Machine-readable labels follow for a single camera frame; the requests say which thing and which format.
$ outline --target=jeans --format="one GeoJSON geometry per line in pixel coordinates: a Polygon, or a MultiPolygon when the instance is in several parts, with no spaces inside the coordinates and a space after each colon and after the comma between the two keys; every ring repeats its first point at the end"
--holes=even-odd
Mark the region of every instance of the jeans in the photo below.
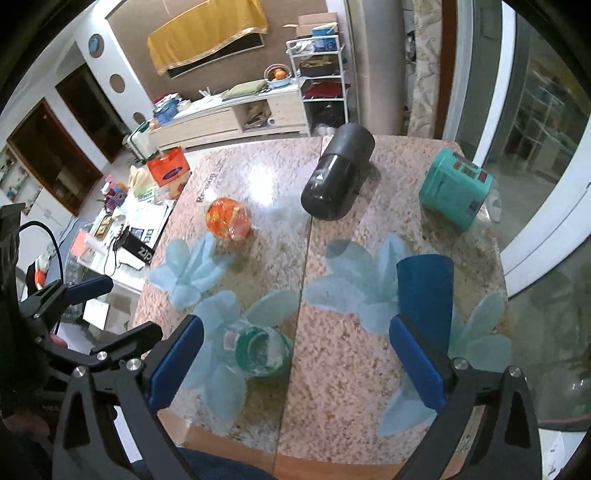
{"type": "MultiPolygon", "coordinates": [[[[200,480],[277,480],[270,473],[236,460],[186,448],[179,448],[178,451],[200,480]]],[[[152,475],[143,460],[135,462],[133,467],[136,475],[142,480],[152,480],[152,475]]]]}

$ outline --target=orange box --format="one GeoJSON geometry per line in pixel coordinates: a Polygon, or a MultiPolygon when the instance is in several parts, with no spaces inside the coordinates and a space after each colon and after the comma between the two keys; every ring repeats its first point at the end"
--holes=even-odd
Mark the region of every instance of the orange box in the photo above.
{"type": "Polygon", "coordinates": [[[163,187],[189,171],[189,164],[181,147],[167,150],[160,158],[146,163],[154,181],[163,187]]]}

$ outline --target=sliding glass door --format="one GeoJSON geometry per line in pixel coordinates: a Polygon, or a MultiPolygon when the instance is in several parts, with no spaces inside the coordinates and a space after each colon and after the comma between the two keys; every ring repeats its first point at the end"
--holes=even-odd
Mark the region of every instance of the sliding glass door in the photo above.
{"type": "Polygon", "coordinates": [[[591,100],[519,16],[514,53],[513,82],[485,161],[498,182],[499,201],[491,211],[505,274],[564,221],[591,180],[591,100]]]}
{"type": "Polygon", "coordinates": [[[510,7],[493,9],[488,0],[472,5],[474,68],[455,138],[495,178],[487,206],[509,296],[512,362],[527,373],[541,427],[586,430],[591,99],[552,46],[510,7]],[[494,22],[485,28],[483,18],[494,22]],[[483,46],[496,67],[492,78],[482,75],[483,60],[475,58],[483,46]]]}
{"type": "MultiPolygon", "coordinates": [[[[591,99],[552,46],[507,4],[472,0],[472,6],[470,77],[455,139],[496,179],[487,205],[510,275],[587,192],[591,99]]],[[[579,225],[583,234],[589,221],[579,225]]],[[[511,277],[519,281],[511,282],[509,294],[568,256],[582,241],[572,238],[563,239],[535,278],[511,277]]]]}

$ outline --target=metal bowl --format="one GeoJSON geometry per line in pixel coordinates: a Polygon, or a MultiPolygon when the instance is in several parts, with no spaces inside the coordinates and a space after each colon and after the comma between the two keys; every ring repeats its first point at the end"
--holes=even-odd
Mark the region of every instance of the metal bowl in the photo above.
{"type": "Polygon", "coordinates": [[[293,75],[291,73],[291,68],[289,68],[287,65],[284,65],[282,63],[274,63],[273,65],[269,65],[267,67],[267,69],[265,70],[265,74],[263,75],[263,78],[267,81],[267,84],[271,88],[278,88],[278,87],[283,87],[285,85],[289,85],[291,83],[292,77],[293,77],[293,75]],[[287,77],[284,79],[281,79],[281,80],[273,80],[272,73],[274,73],[275,69],[277,69],[277,68],[281,68],[281,69],[285,70],[287,72],[287,77]]]}

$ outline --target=orange glass jar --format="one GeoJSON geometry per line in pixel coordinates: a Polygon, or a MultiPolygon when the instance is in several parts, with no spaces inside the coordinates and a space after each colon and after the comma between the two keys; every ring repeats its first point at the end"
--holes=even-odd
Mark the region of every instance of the orange glass jar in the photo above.
{"type": "Polygon", "coordinates": [[[205,225],[218,238],[244,240],[252,222],[246,207],[228,197],[214,200],[205,214],[205,225]]]}

